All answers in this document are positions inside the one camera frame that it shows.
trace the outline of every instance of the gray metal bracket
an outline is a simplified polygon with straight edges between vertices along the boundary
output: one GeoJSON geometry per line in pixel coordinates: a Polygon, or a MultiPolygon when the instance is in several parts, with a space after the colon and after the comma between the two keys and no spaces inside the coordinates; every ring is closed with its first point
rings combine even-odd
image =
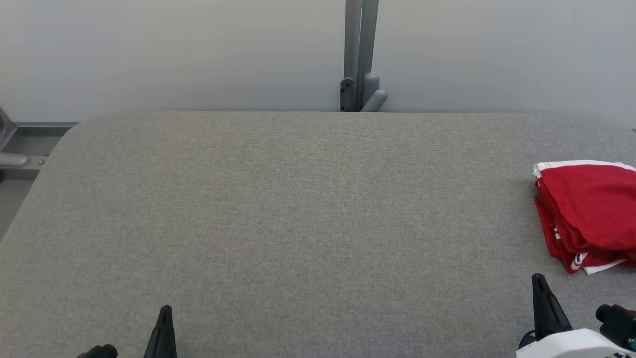
{"type": "Polygon", "coordinates": [[[17,136],[63,136],[75,122],[12,122],[0,108],[0,169],[39,170],[48,159],[46,155],[7,153],[3,149],[17,136]]]}
{"type": "Polygon", "coordinates": [[[356,109],[356,83],[351,78],[340,82],[340,111],[353,112],[356,109]]]}
{"type": "Polygon", "coordinates": [[[0,108],[0,150],[9,143],[16,129],[16,125],[7,117],[3,109],[0,108]]]}

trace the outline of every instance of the white robot part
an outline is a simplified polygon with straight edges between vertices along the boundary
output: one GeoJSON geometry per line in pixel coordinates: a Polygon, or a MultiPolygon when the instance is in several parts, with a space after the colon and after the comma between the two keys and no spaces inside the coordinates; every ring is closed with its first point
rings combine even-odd
{"type": "Polygon", "coordinates": [[[606,357],[636,358],[636,352],[625,350],[604,335],[590,329],[551,334],[516,351],[516,358],[606,357]]]}

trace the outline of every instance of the white wall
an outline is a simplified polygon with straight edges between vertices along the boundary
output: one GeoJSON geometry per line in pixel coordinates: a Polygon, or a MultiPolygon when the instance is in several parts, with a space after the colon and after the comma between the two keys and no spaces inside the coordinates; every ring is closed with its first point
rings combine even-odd
{"type": "Polygon", "coordinates": [[[344,0],[0,0],[0,106],[339,110],[344,16],[344,0]]]}
{"type": "Polygon", "coordinates": [[[636,128],[634,0],[380,0],[383,111],[569,111],[636,128]]]}

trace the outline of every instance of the metal pole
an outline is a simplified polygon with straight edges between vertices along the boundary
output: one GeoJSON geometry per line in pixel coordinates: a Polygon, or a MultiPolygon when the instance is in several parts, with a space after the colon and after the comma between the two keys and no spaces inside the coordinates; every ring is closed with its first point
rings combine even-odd
{"type": "Polygon", "coordinates": [[[345,3],[345,76],[340,82],[340,111],[356,110],[358,45],[360,42],[360,11],[363,0],[345,3]]]}
{"type": "Polygon", "coordinates": [[[347,0],[345,5],[345,75],[357,82],[358,45],[360,43],[360,10],[363,0],[347,0]]]}
{"type": "Polygon", "coordinates": [[[373,62],[373,44],[375,42],[375,24],[378,18],[378,3],[379,0],[363,0],[362,3],[355,111],[361,110],[364,105],[364,76],[371,72],[371,63],[373,62]]]}

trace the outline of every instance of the red cloth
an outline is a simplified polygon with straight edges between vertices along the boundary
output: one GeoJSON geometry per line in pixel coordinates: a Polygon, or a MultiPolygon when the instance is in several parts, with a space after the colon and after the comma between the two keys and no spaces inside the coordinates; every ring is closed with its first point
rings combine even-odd
{"type": "Polygon", "coordinates": [[[636,266],[636,171],[559,166],[541,170],[536,187],[548,251],[569,272],[623,259],[636,266]]]}

